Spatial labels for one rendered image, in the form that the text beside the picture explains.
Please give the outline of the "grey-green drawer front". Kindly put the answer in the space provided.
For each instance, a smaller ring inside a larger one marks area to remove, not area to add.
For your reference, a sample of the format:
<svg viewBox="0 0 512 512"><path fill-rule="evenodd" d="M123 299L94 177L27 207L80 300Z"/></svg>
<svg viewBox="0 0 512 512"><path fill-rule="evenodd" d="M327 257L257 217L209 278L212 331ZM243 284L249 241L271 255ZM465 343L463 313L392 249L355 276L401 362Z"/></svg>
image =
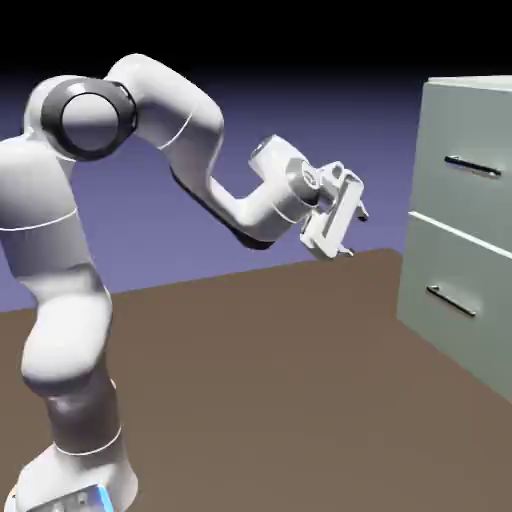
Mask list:
<svg viewBox="0 0 512 512"><path fill-rule="evenodd" d="M428 294L427 285L439 285L476 316ZM409 213L397 317L512 402L511 252Z"/></svg>
<svg viewBox="0 0 512 512"><path fill-rule="evenodd" d="M502 176L447 164L451 155ZM512 253L512 90L424 85L410 209Z"/></svg>

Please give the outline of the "grey-green cabinet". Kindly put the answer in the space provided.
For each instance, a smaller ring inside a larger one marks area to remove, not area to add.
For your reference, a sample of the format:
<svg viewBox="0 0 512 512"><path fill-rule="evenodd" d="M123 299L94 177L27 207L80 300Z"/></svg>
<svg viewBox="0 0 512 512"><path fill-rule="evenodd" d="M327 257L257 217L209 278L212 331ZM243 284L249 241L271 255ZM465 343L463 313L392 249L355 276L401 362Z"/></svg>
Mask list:
<svg viewBox="0 0 512 512"><path fill-rule="evenodd" d="M398 318L512 403L512 76L423 87Z"/></svg>

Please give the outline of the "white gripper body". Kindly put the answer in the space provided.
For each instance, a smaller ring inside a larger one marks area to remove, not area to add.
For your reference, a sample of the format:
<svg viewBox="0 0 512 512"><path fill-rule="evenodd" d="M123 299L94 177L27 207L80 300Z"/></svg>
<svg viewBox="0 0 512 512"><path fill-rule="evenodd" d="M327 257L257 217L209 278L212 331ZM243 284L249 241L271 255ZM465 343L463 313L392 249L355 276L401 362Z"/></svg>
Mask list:
<svg viewBox="0 0 512 512"><path fill-rule="evenodd" d="M364 191L363 181L350 169L319 169L320 197L328 208L315 207L304 223L300 241L317 259L335 259L359 200Z"/></svg>

